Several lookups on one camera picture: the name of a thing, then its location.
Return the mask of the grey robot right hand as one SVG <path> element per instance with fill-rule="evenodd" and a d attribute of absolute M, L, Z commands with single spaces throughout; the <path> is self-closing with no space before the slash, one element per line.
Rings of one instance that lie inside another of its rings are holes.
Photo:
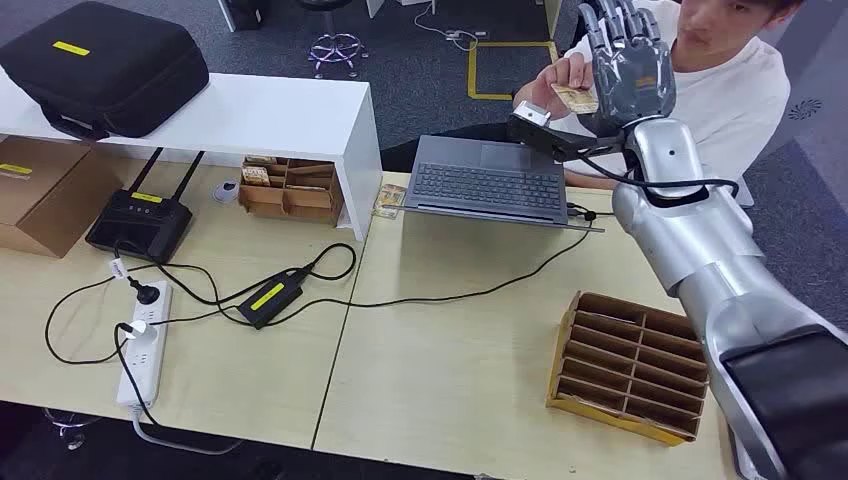
<path fill-rule="evenodd" d="M 592 6 L 578 5 L 592 55 L 598 108 L 578 116 L 598 137 L 611 137 L 633 125 L 668 117 L 676 104 L 671 49 L 662 40 L 654 14 L 631 1 L 602 1 L 599 18 Z"/>

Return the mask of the person's right hand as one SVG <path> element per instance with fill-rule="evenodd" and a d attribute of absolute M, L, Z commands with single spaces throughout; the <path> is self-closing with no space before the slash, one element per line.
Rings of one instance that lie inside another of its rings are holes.
<path fill-rule="evenodd" d="M 580 52 L 556 60 L 543 68 L 537 77 L 522 86 L 513 96 L 513 106 L 527 101 L 543 108 L 556 120 L 568 116 L 571 111 L 554 92 L 552 86 L 559 85 L 576 90 L 590 90 L 593 86 L 593 67 Z"/>

